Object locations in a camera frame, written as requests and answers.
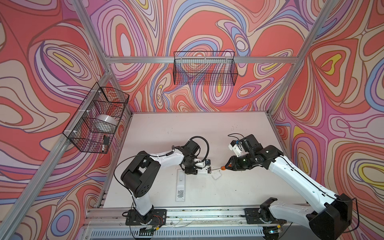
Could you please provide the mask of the orange black flathead screwdriver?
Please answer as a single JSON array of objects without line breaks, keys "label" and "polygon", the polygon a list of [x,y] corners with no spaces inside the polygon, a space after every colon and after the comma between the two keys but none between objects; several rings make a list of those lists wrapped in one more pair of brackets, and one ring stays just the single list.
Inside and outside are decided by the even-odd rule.
[{"label": "orange black flathead screwdriver", "polygon": [[211,169],[210,171],[211,172],[214,172],[214,171],[225,171],[227,168],[225,166],[221,166],[220,168],[214,168],[214,169]]}]

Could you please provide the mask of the white air conditioner remote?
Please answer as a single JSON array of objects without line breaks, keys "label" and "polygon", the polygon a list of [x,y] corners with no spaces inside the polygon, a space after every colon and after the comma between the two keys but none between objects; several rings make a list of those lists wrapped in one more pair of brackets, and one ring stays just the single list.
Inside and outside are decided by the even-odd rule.
[{"label": "white air conditioner remote", "polygon": [[206,168],[203,168],[203,169],[198,169],[198,175],[209,175],[211,174],[211,168],[210,167],[206,167]]}]

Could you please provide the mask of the white battery cover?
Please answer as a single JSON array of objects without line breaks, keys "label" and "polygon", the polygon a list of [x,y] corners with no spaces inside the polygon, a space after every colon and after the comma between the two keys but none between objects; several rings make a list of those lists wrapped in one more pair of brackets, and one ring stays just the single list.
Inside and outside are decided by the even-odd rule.
[{"label": "white battery cover", "polygon": [[222,176],[222,174],[220,171],[212,173],[212,178],[214,180],[218,180],[221,176]]}]

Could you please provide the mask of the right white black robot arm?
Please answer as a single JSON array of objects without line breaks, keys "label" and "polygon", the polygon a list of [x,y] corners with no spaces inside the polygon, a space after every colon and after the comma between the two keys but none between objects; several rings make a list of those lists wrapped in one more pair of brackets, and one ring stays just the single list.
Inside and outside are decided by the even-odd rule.
[{"label": "right white black robot arm", "polygon": [[262,167],[280,177],[309,204],[308,207],[287,204],[271,197],[260,205],[255,215],[260,222],[285,220],[312,230],[321,240],[336,240],[350,232],[353,209],[358,209],[357,199],[338,195],[322,186],[277,147],[263,147],[254,135],[231,141],[229,149],[234,155],[224,169],[236,172]]}]

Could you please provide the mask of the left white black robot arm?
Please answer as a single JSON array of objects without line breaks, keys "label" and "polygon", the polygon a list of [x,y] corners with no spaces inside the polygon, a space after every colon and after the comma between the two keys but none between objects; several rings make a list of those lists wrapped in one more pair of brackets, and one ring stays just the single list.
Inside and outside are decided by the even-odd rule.
[{"label": "left white black robot arm", "polygon": [[116,181],[129,191],[133,199],[134,213],[141,218],[153,215],[154,206],[150,201],[149,190],[161,169],[180,166],[186,175],[197,175],[210,171],[208,159],[210,145],[201,136],[191,137],[183,146],[173,146],[168,152],[149,154],[141,151],[132,159]]}]

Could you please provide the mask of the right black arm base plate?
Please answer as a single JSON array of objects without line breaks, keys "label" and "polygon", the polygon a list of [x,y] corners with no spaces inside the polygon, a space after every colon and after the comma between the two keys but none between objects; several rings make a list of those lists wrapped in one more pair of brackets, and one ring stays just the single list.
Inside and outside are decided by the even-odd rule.
[{"label": "right black arm base plate", "polygon": [[286,220],[276,219],[269,215],[268,217],[264,217],[262,214],[262,210],[260,208],[245,208],[244,214],[242,215],[247,221],[247,224],[285,224]]}]

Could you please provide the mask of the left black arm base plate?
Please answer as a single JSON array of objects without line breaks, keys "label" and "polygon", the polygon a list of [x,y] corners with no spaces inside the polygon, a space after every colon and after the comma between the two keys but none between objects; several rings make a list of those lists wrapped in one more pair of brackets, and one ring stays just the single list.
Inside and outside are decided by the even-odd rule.
[{"label": "left black arm base plate", "polygon": [[136,209],[132,209],[124,212],[122,216],[126,217],[126,226],[162,226],[166,224],[167,210],[153,209],[142,216]]}]

